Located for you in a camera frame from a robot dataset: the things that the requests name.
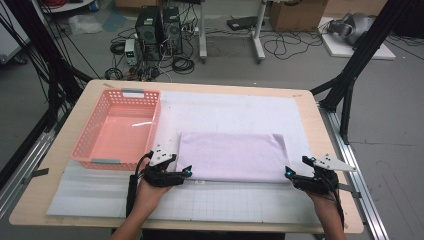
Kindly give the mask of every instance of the floor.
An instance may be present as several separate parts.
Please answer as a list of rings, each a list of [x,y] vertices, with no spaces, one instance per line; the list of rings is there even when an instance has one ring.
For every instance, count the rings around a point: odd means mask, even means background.
[[[89,14],[87,10],[68,14]],[[109,9],[90,13],[105,23]],[[220,20],[208,20],[208,26],[226,26]],[[97,73],[102,76],[111,67],[110,40],[118,32],[134,25],[126,20],[122,26],[96,34],[71,36]],[[269,24],[263,35],[272,34]],[[301,35],[311,42],[309,35]],[[324,45],[310,46],[305,53],[279,60],[266,52],[257,64],[249,38],[227,34],[208,34],[209,56],[205,64],[194,58],[191,74],[162,74],[156,81],[175,83],[234,85],[267,88],[312,89],[337,76],[349,59],[329,56]],[[275,37],[264,36],[262,42]],[[349,126],[349,141],[367,182],[374,203],[390,239],[424,238],[424,188],[420,186],[424,167],[424,108],[422,66],[424,46],[410,46],[388,39],[386,45],[396,55],[394,61],[372,60],[355,85]],[[287,51],[298,52],[306,45],[287,45]],[[74,65],[95,76],[75,50],[70,50]],[[31,64],[10,62],[0,66],[0,169],[47,109],[45,97]],[[316,96],[321,100],[325,95]],[[109,229],[22,227],[8,223],[12,207],[0,220],[0,239],[107,239]],[[288,234],[286,239],[314,239],[308,234]],[[367,230],[348,239],[371,239]]]

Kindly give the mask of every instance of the lavender towel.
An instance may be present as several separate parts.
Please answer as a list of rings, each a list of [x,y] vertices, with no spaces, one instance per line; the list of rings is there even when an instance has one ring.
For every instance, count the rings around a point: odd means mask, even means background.
[[[281,134],[183,132],[176,170],[189,165],[195,180],[288,183]]]

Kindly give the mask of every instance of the human hand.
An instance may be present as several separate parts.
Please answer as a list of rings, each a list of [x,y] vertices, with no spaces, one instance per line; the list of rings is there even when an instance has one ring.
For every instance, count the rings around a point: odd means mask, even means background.
[[[146,221],[159,204],[161,197],[170,189],[171,187],[153,187],[146,180],[141,179],[130,215],[113,233],[110,239],[134,239],[139,229],[143,226],[144,221]]]
[[[162,196],[172,187],[153,187],[143,178],[138,184],[137,196],[130,215],[147,218],[157,207]]]
[[[317,195],[308,192],[306,194],[314,203],[315,213],[324,228],[326,239],[346,239],[337,205],[334,202],[334,196],[331,194]]]

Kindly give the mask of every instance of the aluminum rail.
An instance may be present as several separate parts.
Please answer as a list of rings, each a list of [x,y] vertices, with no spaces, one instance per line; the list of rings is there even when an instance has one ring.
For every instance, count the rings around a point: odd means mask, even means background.
[[[352,148],[350,145],[346,145],[343,141],[342,136],[339,134],[340,130],[340,120],[336,113],[326,112],[323,116],[327,117],[328,123],[331,126],[333,136],[336,140],[336,144],[340,150],[341,157],[343,160],[355,167],[356,172],[349,172],[349,178],[352,182],[355,190],[361,193],[361,198],[358,201],[361,204],[363,213],[367,219],[368,226],[375,240],[388,240],[386,229],[383,225],[383,222],[378,214],[378,211],[374,205],[371,194],[368,191],[367,184],[365,179],[362,176],[361,170],[359,168],[358,162],[353,154]]]

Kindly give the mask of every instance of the pink plastic basket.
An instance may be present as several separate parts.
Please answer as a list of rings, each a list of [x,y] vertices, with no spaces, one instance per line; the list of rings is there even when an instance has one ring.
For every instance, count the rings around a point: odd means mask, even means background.
[[[135,170],[152,148],[159,115],[159,91],[105,89],[71,158],[91,169]]]

